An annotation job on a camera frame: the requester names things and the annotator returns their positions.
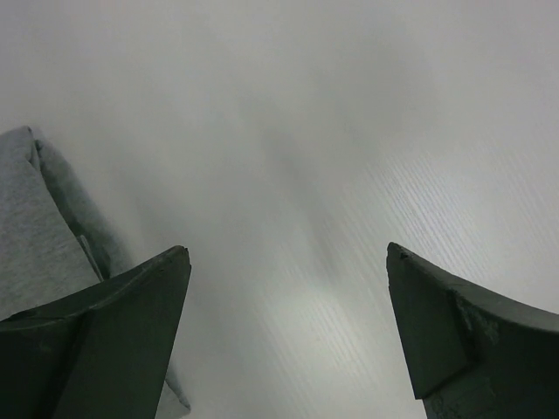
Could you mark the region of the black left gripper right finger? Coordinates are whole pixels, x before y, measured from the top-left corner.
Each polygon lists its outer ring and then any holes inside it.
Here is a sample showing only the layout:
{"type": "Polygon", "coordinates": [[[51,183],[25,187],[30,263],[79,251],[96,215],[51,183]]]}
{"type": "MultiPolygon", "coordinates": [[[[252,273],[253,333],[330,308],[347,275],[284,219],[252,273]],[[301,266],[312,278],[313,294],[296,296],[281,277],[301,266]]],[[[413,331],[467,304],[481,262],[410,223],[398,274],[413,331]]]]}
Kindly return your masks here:
{"type": "Polygon", "coordinates": [[[558,316],[387,248],[390,300],[429,418],[556,418],[558,316]]]}

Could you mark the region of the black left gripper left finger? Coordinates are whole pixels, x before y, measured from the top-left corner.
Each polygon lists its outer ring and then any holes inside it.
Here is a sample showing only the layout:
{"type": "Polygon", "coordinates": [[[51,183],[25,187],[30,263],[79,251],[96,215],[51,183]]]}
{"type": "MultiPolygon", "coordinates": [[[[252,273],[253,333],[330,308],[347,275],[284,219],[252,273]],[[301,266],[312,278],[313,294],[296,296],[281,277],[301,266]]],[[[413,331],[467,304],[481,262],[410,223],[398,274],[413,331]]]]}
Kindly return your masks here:
{"type": "Polygon", "coordinates": [[[189,285],[174,246],[1,322],[3,418],[153,418],[189,285]]]}

